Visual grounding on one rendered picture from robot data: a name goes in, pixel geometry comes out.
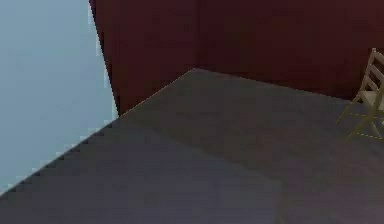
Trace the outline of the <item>beige wooden chair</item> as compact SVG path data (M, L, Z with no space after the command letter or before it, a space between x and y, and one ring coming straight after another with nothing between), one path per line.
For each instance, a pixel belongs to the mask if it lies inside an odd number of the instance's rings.
M351 107L359 100L368 109L366 114L359 114L362 120L347 135L346 140L355 136L363 136L384 141L384 136L380 134L375 125L375 120L380 120L381 124L384 125L384 72L374 64L375 61L384 66L384 54L376 48L372 48L360 88L336 120L336 123L339 123L346 114L350 114Z

